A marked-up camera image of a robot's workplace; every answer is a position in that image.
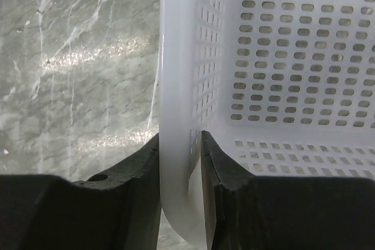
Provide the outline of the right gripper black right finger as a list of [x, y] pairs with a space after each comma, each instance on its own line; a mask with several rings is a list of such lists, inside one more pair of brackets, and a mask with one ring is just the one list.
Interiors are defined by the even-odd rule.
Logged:
[[207, 131], [201, 142], [208, 249], [373, 249], [374, 181], [251, 174]]

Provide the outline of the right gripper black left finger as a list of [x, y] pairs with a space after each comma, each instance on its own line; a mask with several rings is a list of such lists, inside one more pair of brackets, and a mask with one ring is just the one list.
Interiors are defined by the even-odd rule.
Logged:
[[156, 249], [159, 138], [85, 181], [1, 176], [2, 249]]

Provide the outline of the white perforated rectangular basket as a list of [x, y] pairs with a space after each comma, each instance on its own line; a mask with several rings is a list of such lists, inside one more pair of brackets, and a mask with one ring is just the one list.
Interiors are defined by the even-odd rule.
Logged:
[[256, 176], [374, 181], [374, 0], [161, 0], [162, 208], [207, 248], [202, 133]]

